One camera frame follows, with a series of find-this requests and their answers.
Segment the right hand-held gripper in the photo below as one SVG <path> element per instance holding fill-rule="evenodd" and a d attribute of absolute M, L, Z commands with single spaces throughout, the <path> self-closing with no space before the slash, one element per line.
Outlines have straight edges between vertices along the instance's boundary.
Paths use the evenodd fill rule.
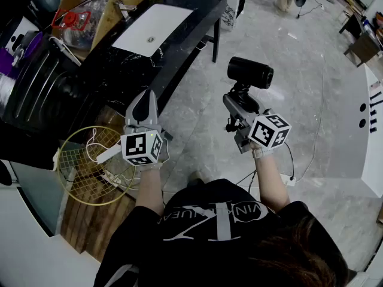
<path fill-rule="evenodd" d="M 231 115 L 226 131 L 235 132 L 234 139 L 241 154 L 251 149 L 250 142 L 267 151 L 285 142 L 291 124 L 280 114 L 271 114 L 268 109 L 265 114 L 248 112 L 228 94 L 223 96 L 223 103 Z"/>

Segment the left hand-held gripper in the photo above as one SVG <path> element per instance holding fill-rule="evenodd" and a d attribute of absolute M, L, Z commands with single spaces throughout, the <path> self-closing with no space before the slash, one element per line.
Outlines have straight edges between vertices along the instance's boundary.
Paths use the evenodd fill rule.
<path fill-rule="evenodd" d="M 155 92 L 146 89 L 131 102 L 126 110 L 124 135 L 121 135 L 123 159 L 132 166 L 165 163 L 170 159 L 169 143 L 173 136 L 158 125 L 158 107 Z"/>

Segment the person's right forearm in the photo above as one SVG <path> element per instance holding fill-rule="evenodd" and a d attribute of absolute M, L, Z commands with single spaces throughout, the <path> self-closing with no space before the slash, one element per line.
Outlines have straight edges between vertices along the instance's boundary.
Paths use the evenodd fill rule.
<path fill-rule="evenodd" d="M 250 143 L 251 149 L 262 148 L 255 142 Z M 281 179 L 273 154 L 254 159 L 258 174 L 261 202 L 278 213 L 290 204 L 288 191 Z"/>

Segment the person's left forearm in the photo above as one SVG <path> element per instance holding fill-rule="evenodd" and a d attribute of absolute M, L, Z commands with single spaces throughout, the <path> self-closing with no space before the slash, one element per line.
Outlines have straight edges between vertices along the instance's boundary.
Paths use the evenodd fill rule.
<path fill-rule="evenodd" d="M 163 215 L 164 205 L 160 168 L 162 163 L 141 167 L 141 176 L 136 198 L 136 206 L 146 207 L 159 216 Z"/>

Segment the white power adapter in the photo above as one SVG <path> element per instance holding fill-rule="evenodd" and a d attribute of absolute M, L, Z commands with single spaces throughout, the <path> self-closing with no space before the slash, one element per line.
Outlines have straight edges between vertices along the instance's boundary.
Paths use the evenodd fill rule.
<path fill-rule="evenodd" d="M 290 187 L 293 187 L 295 186 L 295 183 L 296 183 L 296 178 L 293 177 L 293 176 L 290 176 L 290 175 L 285 175 L 285 174 L 280 174 L 281 175 L 281 179 L 284 183 L 284 185 L 287 187 L 287 186 L 290 186 Z"/>

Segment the chrome faucet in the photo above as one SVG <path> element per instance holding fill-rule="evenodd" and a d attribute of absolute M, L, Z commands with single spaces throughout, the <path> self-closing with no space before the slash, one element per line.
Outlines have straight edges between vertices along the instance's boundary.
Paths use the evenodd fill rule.
<path fill-rule="evenodd" d="M 129 13 L 137 10 L 137 5 L 127 5 L 124 4 L 122 0 L 114 1 L 113 5 L 116 9 L 116 12 L 122 15 L 124 21 L 128 21 L 130 19 Z"/>

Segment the black oven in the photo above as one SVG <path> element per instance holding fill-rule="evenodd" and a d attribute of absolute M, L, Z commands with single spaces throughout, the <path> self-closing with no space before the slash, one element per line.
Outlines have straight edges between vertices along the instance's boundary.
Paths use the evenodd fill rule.
<path fill-rule="evenodd" d="M 93 124 L 101 101 L 79 74 L 80 67 L 43 35 L 21 60 L 14 81 L 0 83 L 0 120 L 59 139 Z"/>

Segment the brown wooden table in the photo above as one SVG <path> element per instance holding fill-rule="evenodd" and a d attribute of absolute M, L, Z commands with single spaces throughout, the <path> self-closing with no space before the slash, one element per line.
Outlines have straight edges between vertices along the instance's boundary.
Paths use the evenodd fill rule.
<path fill-rule="evenodd" d="M 371 58 L 378 55 L 380 52 L 381 48 L 378 40 L 372 38 L 369 33 L 364 32 L 347 48 L 344 55 L 349 53 L 355 54 L 360 59 L 360 63 L 357 65 L 357 67 L 359 67 L 362 64 L 367 63 Z"/>

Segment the dark wooden table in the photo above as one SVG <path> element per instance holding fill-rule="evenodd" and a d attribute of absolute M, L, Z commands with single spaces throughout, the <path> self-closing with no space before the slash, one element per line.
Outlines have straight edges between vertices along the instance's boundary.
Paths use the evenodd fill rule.
<path fill-rule="evenodd" d="M 364 20 L 365 16 L 360 16 L 354 13 L 342 26 L 339 33 L 342 34 L 345 30 L 348 31 L 355 39 L 359 39 L 360 35 L 365 32 Z"/>

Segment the white curved counter with holes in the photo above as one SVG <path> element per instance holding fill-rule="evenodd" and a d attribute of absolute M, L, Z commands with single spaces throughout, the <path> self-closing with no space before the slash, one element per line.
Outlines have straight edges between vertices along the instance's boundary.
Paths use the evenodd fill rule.
<path fill-rule="evenodd" d="M 367 129 L 368 142 L 362 181 L 372 190 L 373 196 L 383 197 L 383 81 L 378 80 L 372 70 L 362 65 L 366 71 Z"/>

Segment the person's black printed t-shirt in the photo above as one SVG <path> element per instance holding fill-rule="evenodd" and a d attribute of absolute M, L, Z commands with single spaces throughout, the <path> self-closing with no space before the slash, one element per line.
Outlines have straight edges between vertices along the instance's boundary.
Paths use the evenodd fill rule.
<path fill-rule="evenodd" d="M 94 287 L 345 287 L 348 266 L 306 204 L 273 212 L 226 179 L 192 185 L 163 215 L 136 206 Z"/>

